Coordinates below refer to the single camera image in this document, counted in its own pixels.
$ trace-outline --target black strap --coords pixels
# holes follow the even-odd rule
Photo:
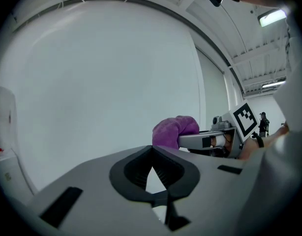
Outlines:
[[[263,139],[256,132],[254,132],[252,135],[253,135],[252,138],[256,138],[257,139],[258,146],[260,148],[263,148],[264,147],[264,141],[263,141]]]

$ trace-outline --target ceiling light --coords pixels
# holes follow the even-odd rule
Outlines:
[[[286,17],[287,16],[283,10],[274,9],[258,16],[258,20],[260,22],[260,25],[262,27],[265,27]]]
[[[285,81],[279,81],[279,82],[275,82],[275,83],[270,83],[270,84],[266,84],[266,85],[263,85],[263,88],[271,88],[271,87],[275,87],[275,86],[278,86],[280,84],[283,84],[285,83]]]

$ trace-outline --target purple towel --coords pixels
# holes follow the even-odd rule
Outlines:
[[[154,127],[152,145],[179,149],[178,136],[187,134],[199,134],[199,125],[193,117],[167,118]]]

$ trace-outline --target fluorescent light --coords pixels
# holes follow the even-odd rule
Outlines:
[[[267,25],[270,25],[278,20],[281,20],[283,18],[286,18],[286,14],[283,10],[277,10],[274,11],[266,16],[263,16],[259,19],[260,25],[262,27],[265,27]]]
[[[271,87],[278,86],[278,85],[283,84],[283,83],[285,83],[285,81],[270,83],[270,84],[263,85],[263,88],[264,88],[264,89],[265,89],[265,88],[271,88]]]

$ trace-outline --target white ceiling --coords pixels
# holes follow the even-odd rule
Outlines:
[[[21,0],[13,10],[14,30],[61,1]],[[220,7],[209,0],[148,1],[178,13],[206,34],[235,71],[243,93],[259,93],[263,83],[286,76],[286,23],[281,20],[262,28],[257,17],[268,8],[231,0],[223,0]]]

